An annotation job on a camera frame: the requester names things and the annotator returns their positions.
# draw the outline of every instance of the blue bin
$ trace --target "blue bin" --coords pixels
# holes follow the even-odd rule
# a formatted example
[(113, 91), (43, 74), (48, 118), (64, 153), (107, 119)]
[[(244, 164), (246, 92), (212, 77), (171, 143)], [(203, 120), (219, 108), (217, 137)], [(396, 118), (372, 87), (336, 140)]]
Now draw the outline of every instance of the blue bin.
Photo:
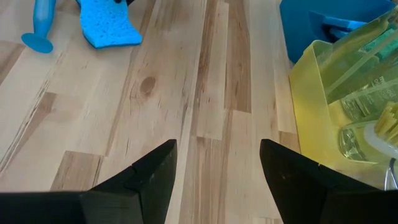
[(370, 22), (394, 6), (387, 0), (283, 0), (280, 14), (289, 59), (296, 63), (314, 40), (330, 41), (323, 29), (325, 17)]

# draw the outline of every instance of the yellow plastic container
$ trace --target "yellow plastic container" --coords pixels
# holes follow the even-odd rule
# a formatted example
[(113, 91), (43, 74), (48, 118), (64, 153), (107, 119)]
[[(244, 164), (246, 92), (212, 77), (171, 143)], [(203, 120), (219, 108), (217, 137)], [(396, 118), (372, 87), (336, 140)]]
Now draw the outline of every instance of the yellow plastic container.
[(327, 42), (314, 41), (290, 74), (301, 152), (331, 169), (375, 187), (382, 187), (382, 183), (374, 183), (374, 176), (363, 174), (374, 163), (347, 159), (339, 150), (339, 131), (351, 121), (338, 102), (327, 104), (317, 61), (317, 56), (332, 48)]

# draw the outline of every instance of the wooden floor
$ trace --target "wooden floor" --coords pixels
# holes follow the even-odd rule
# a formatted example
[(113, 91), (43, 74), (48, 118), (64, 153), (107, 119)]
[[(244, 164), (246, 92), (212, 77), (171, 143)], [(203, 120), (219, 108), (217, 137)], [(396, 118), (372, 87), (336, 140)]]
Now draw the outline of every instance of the wooden floor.
[(58, 0), (48, 55), (20, 41), (33, 4), (0, 0), (0, 191), (90, 189), (177, 139), (166, 223), (282, 223), (259, 160), (298, 149), (277, 0), (136, 0), (144, 42), (105, 50)]

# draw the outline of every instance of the yellow tray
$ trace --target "yellow tray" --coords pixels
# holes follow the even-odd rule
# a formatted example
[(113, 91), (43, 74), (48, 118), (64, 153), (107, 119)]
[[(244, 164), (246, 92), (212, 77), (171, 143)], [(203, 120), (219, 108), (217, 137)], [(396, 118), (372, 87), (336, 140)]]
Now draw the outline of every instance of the yellow tray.
[(331, 169), (381, 188), (384, 183), (375, 184), (374, 176), (385, 170), (380, 169), (378, 175), (364, 175), (375, 163), (349, 160), (339, 151), (339, 130), (351, 121), (338, 102), (328, 106), (317, 62), (317, 56), (332, 47), (327, 42), (314, 41), (290, 74), (301, 152)]

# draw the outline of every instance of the blue sponge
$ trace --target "blue sponge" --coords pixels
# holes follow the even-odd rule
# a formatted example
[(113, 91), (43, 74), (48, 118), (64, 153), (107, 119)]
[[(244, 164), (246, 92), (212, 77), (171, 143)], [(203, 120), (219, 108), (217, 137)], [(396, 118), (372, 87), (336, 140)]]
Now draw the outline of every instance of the blue sponge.
[(96, 49), (137, 45), (140, 33), (131, 25), (126, 0), (76, 0), (81, 7), (80, 24), (83, 35)]

